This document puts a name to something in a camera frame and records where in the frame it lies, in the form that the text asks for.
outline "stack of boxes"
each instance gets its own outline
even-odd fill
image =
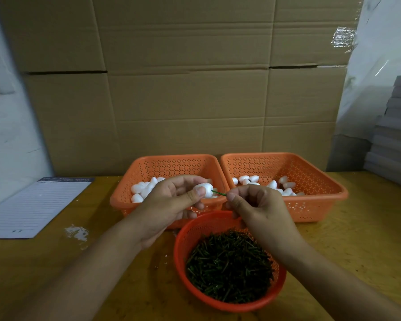
[[[327,164],[360,0],[0,0],[57,175],[137,157]]]
[[[374,128],[364,168],[401,184],[401,76],[396,78],[385,115]]]

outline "notepad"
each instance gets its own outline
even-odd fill
[[[94,178],[46,177],[0,204],[0,239],[37,235]]]

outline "wooden table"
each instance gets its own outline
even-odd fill
[[[332,261],[401,304],[401,187],[369,172],[330,175],[349,199],[325,221],[298,224],[305,239]],[[0,318],[60,273],[104,231],[122,219],[108,200],[119,177],[99,177],[34,239],[0,240]],[[86,241],[66,228],[84,227]],[[165,232],[139,254],[95,320],[331,320],[288,275],[270,305],[254,313],[225,313],[203,304],[174,270],[174,235]]]

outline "orange plastic basket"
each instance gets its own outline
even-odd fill
[[[285,196],[294,222],[317,222],[325,218],[336,200],[346,199],[348,191],[301,156],[293,153],[231,153],[221,157],[221,166],[230,188],[232,177],[258,175],[261,185],[288,176],[296,183],[294,192],[305,196]]]
[[[213,186],[219,192],[230,190],[219,161],[215,156],[209,154],[186,154],[186,155],[158,155],[144,156],[135,160],[126,171],[122,180],[116,187],[110,198],[110,204],[122,210],[124,216],[131,213],[140,203],[131,203],[131,187],[140,181],[150,181],[152,177],[170,178],[176,175],[199,175],[204,178],[211,178]],[[203,214],[212,210],[219,210],[226,201],[224,196],[212,199],[202,199],[205,205],[204,210],[190,208],[193,211]],[[187,223],[187,219],[172,223],[168,229],[181,228]]]
[[[185,261],[187,260],[193,248],[198,244],[201,236],[209,236],[211,232],[225,232],[230,228],[235,228],[237,231],[242,231],[249,234],[246,228],[241,229],[241,219],[239,218],[234,220],[232,217],[232,212],[228,211],[211,212],[187,223],[186,226],[180,230],[175,240],[174,263],[176,270],[184,285],[194,296],[216,309],[233,313],[243,313],[260,309],[277,297],[285,282],[286,270],[276,261],[273,261],[272,263],[272,268],[275,270],[273,273],[274,280],[271,280],[271,286],[268,292],[264,297],[251,303],[232,304],[215,300],[199,291],[195,286],[192,285],[186,276]]]

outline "person's right hand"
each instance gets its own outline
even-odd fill
[[[259,185],[236,187],[228,191],[226,207],[235,218],[241,216],[255,239],[281,262],[306,245],[277,190]]]

